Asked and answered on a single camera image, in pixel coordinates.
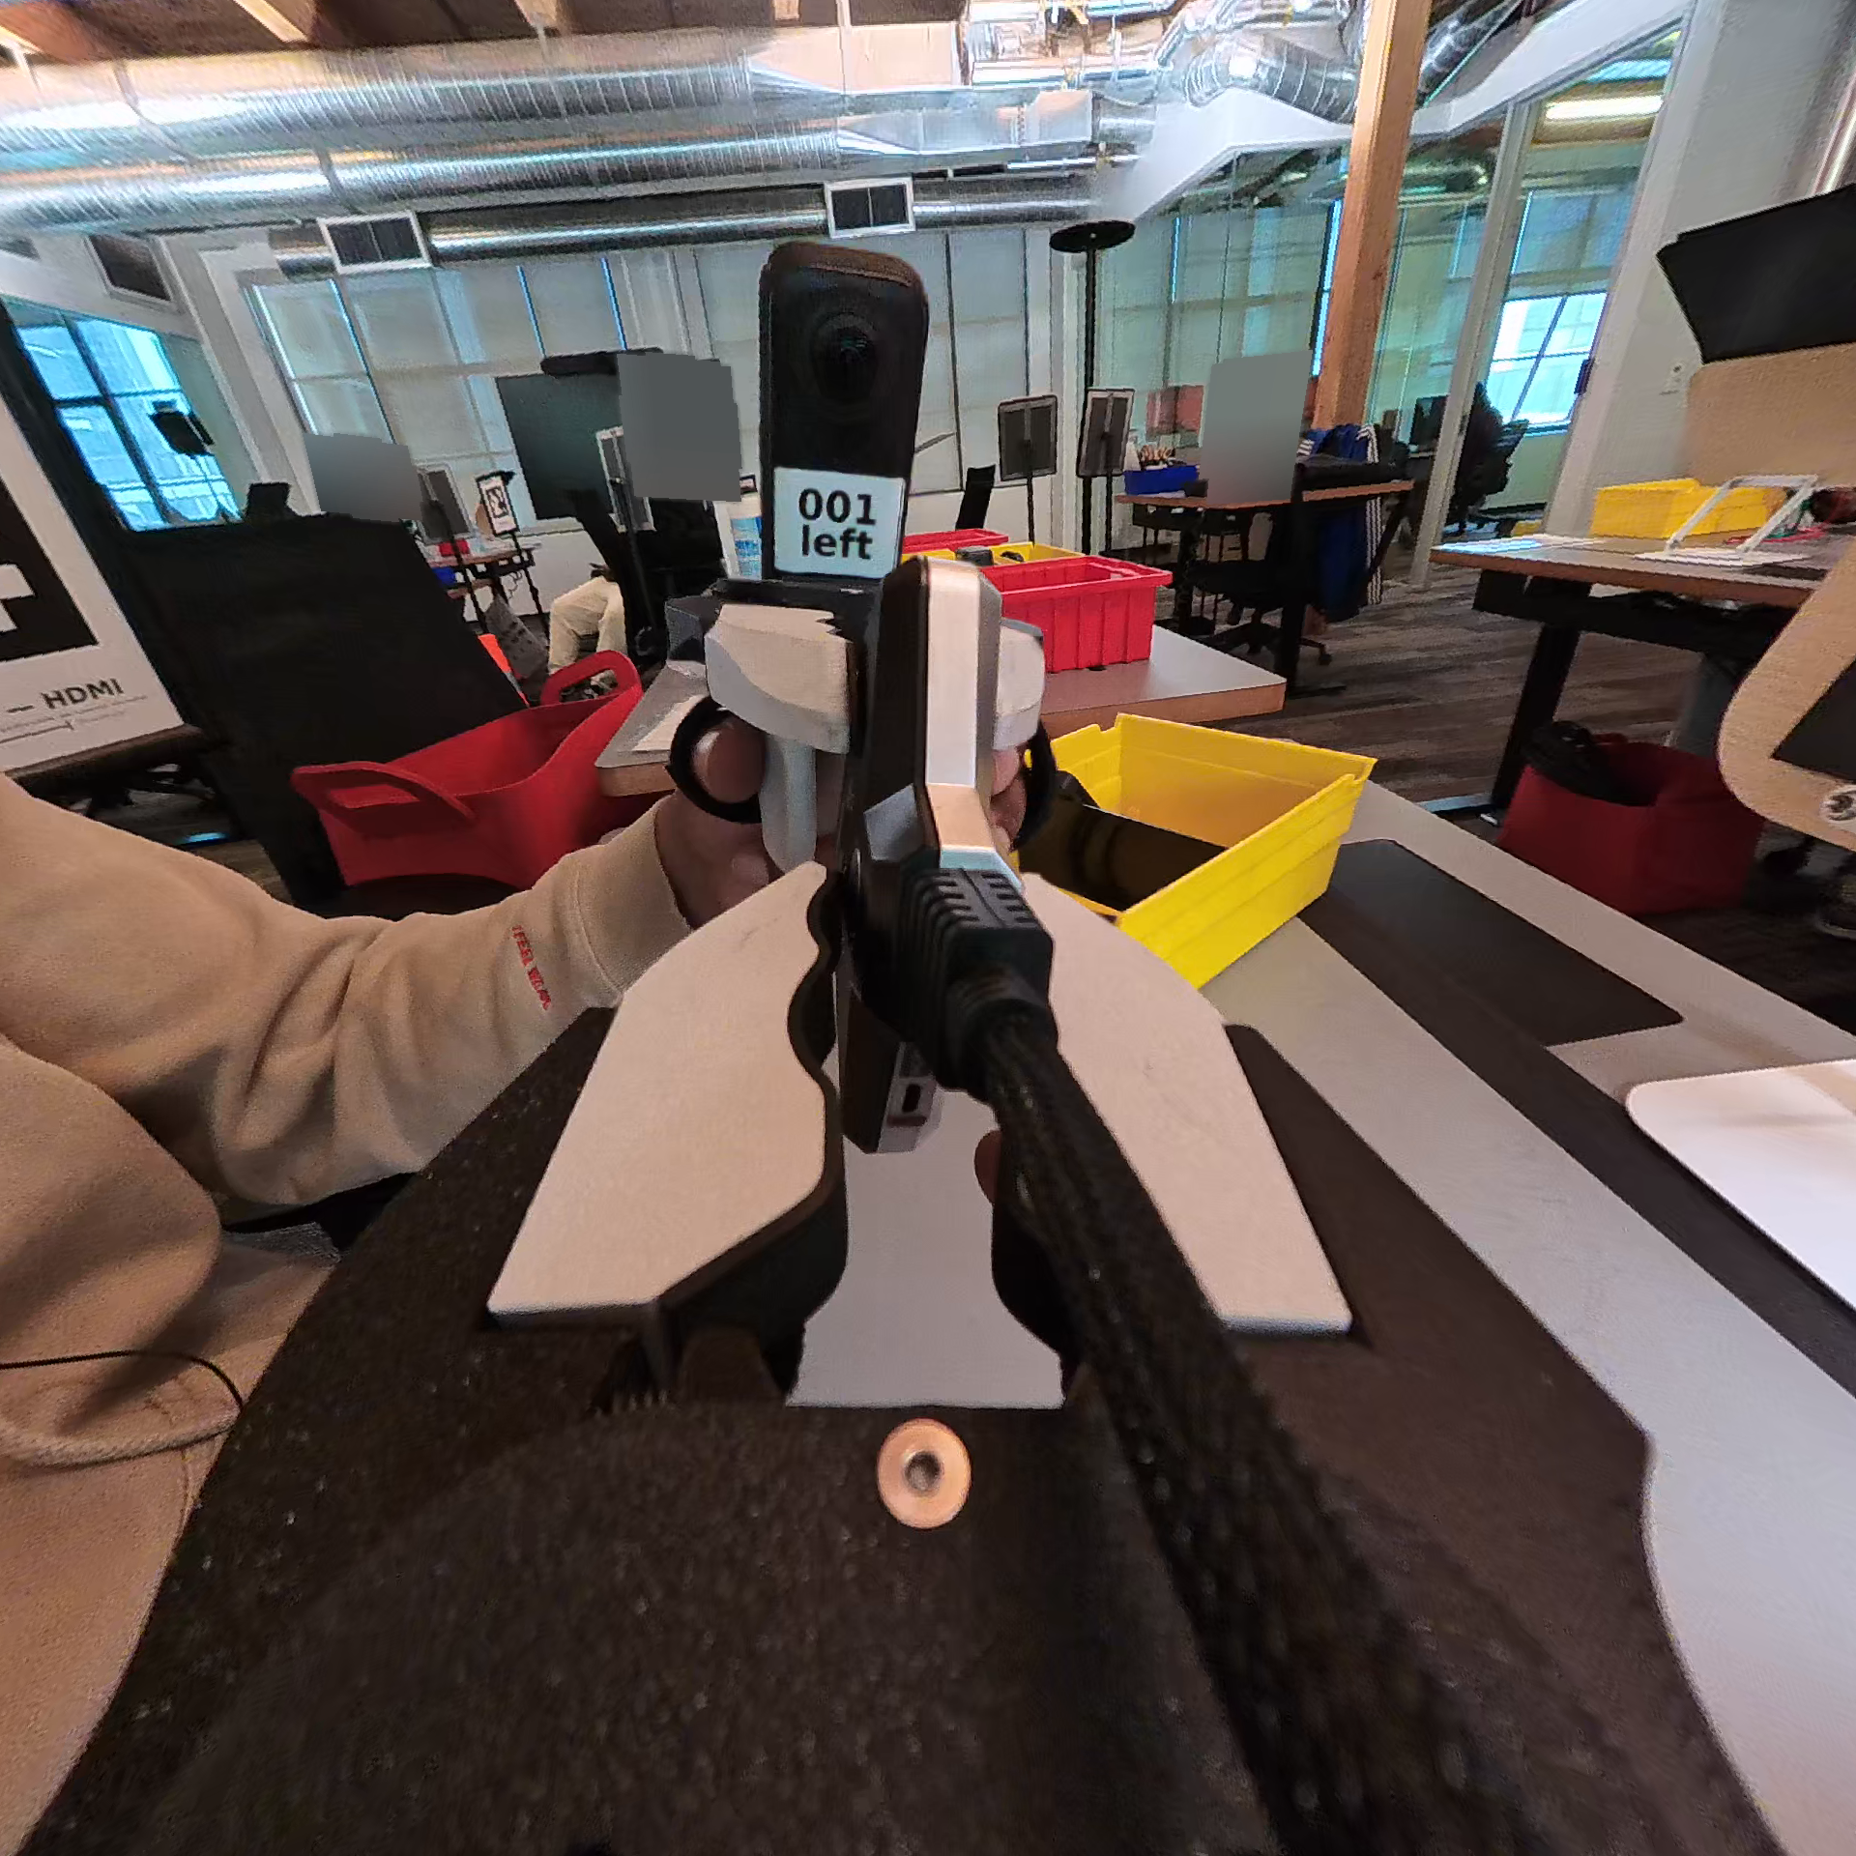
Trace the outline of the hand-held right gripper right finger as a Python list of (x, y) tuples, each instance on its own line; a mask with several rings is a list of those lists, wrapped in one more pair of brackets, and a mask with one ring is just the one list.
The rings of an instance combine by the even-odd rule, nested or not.
[(1055, 885), (1059, 1049), (1197, 1285), (1244, 1333), (1345, 1333), (1352, 1313), (1219, 1011), (1153, 951)]

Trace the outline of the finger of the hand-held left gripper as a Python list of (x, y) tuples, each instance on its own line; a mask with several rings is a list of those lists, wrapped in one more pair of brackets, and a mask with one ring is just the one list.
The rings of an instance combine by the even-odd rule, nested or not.
[(703, 641), (709, 699), (769, 737), (850, 748), (850, 639), (826, 609), (727, 601)]
[(1022, 752), (1038, 729), (1046, 648), (1033, 625), (1003, 625), (996, 642), (993, 746)]

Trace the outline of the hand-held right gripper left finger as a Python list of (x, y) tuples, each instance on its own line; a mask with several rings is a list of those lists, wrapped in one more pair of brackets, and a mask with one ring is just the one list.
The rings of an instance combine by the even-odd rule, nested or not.
[(627, 988), (495, 1321), (802, 1327), (823, 1310), (848, 1256), (826, 885), (821, 867), (786, 873)]

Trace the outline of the black HDMI switch box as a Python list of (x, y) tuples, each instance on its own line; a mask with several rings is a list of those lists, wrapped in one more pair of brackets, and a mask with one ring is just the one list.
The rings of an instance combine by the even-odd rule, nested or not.
[(1059, 1356), (1102, 1399), (1283, 1852), (1529, 1852), (1517, 1798), (1061, 1054), (1053, 934), (995, 840), (1002, 601), (906, 563), (850, 674), (833, 894), (848, 1138), (898, 1074), (985, 1102)]

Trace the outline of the person's left forearm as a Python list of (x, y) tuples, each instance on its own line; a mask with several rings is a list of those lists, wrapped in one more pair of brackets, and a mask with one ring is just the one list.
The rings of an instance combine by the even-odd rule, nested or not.
[(657, 814), (492, 908), (323, 920), (3, 789), (5, 1033), (208, 1190), (307, 1204), (429, 1165), (685, 921)]

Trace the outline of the person's left hand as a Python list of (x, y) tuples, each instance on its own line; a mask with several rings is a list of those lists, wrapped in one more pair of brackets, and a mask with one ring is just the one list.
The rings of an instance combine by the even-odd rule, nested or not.
[[(695, 752), (695, 771), (720, 804), (759, 797), (764, 737), (740, 721), (724, 721)], [(666, 882), (690, 928), (699, 931), (775, 882), (760, 824), (720, 819), (682, 790), (666, 796), (653, 814)]]

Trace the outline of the wooden edged table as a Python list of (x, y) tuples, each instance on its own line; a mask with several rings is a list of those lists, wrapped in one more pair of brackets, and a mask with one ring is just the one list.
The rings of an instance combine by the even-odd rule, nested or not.
[[(1155, 629), (1146, 660), (1049, 674), (1040, 721), (1049, 735), (1110, 726), (1131, 711), (1196, 726), (1271, 715), (1287, 702), (1281, 676), (1212, 646)], [(612, 797), (657, 797), (672, 789), (668, 744), (643, 737), (674, 723), (685, 699), (708, 692), (696, 663), (666, 666), (595, 763), (600, 789)]]

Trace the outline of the black bin divider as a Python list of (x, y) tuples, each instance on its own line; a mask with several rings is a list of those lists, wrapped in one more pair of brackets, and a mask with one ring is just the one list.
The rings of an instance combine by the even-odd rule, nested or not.
[(1217, 854), (1217, 845), (1061, 796), (1019, 862), (1057, 888), (1120, 915)]

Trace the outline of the black panel on stand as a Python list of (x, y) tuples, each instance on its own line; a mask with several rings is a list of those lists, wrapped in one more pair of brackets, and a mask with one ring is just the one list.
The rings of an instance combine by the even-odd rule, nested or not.
[(1097, 485), (1101, 480), (1120, 478), (1129, 446), (1133, 388), (1087, 387), (1076, 446), (1076, 474), (1081, 482), (1081, 553), (1097, 553)]
[(1022, 483), (1028, 492), (1028, 541), (1036, 541), (1036, 483), (1059, 467), (1059, 396), (1028, 396), (996, 406), (999, 485)]

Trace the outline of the black floor lamp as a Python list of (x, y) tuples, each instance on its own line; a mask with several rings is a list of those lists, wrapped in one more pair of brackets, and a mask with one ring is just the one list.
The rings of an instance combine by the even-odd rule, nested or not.
[(1092, 547), (1097, 513), (1097, 485), (1078, 474), (1087, 396), (1097, 387), (1099, 372), (1099, 292), (1101, 258), (1104, 252), (1128, 244), (1136, 224), (1120, 216), (1101, 216), (1068, 224), (1053, 230), (1053, 383), (1059, 396), (1059, 461), (1066, 474), (1059, 480), (1062, 508), (1062, 540), (1076, 541), (1083, 553)]

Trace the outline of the large dark display screen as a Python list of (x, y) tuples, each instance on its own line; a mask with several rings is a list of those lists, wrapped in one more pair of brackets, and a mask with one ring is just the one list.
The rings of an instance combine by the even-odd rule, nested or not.
[(528, 376), (495, 381), (518, 471), (538, 519), (576, 519), (581, 503), (612, 515), (600, 435), (619, 428), (614, 355), (558, 355)]

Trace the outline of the red plastic tub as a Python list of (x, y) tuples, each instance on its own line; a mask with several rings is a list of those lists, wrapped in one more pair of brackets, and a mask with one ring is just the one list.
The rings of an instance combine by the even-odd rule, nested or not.
[(596, 758), (643, 695), (634, 663), (595, 652), (549, 676), (541, 701), (391, 763), (291, 771), (350, 885), (470, 874), (524, 890), (561, 857), (648, 810), (607, 796)]

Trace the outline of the black easel board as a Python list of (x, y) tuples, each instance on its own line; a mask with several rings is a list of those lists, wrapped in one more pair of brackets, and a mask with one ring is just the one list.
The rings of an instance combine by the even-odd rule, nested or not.
[(404, 525), (357, 516), (117, 540), (129, 616), (211, 735), (204, 767), (294, 902), (343, 890), (298, 767), (393, 761), (519, 711)]

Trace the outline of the red fabric crate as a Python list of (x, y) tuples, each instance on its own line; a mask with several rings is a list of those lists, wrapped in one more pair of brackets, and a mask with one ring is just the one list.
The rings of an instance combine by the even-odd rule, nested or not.
[(1763, 819), (1713, 758), (1553, 723), (1528, 742), (1498, 847), (1617, 913), (1734, 906)]

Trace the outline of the white board stand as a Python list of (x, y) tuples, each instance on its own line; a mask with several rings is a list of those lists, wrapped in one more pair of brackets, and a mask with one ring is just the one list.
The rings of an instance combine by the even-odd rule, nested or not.
[(1853, 1305), (1853, 1062), (1639, 1083), (1631, 1121)]
[(1683, 550), (1723, 540), (1730, 553), (1751, 553), (1766, 541), (1793, 535), (1810, 516), (1811, 500), (1823, 488), (1817, 474), (1739, 474), (1710, 488), (1683, 515), (1662, 554), (1675, 560)]

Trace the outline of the wooden office desk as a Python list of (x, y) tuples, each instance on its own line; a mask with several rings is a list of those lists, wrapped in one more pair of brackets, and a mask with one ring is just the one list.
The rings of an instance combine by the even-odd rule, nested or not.
[(1472, 605), (1539, 627), (1492, 790), (1483, 799), (1440, 801), (1444, 818), (1498, 819), (1513, 799), (1525, 752), (1556, 721), (1571, 666), (1587, 636), (1651, 642), (1695, 659), (1752, 666), (1782, 627), (1844, 566), (1749, 562), (1683, 563), (1655, 547), (1599, 540), (1521, 536), (1429, 547), (1429, 566), (1476, 572)]

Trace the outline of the person's beige hoodie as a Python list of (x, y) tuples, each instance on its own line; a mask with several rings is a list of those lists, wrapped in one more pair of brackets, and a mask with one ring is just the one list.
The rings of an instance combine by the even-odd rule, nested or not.
[(3, 1847), (74, 1769), (221, 1440), (329, 1265), (224, 1239), (98, 1088), (3, 1062)]

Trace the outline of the white marker sign board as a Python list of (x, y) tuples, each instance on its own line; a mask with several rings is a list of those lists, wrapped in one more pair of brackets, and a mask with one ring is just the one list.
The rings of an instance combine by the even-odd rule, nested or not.
[(143, 744), (182, 714), (14, 413), (3, 410), (3, 768)]

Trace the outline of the silver air duct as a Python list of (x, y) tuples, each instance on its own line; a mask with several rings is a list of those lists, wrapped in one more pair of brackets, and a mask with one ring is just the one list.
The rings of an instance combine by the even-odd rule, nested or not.
[(794, 27), (5, 73), (5, 239), (359, 216), (666, 179), (1078, 157), (1046, 68), (974, 83), (962, 29)]

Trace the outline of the wooden support post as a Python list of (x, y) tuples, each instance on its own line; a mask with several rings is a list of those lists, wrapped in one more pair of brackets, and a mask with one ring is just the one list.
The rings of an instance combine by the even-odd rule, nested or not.
[(1314, 427), (1366, 425), (1431, 3), (1366, 7)]

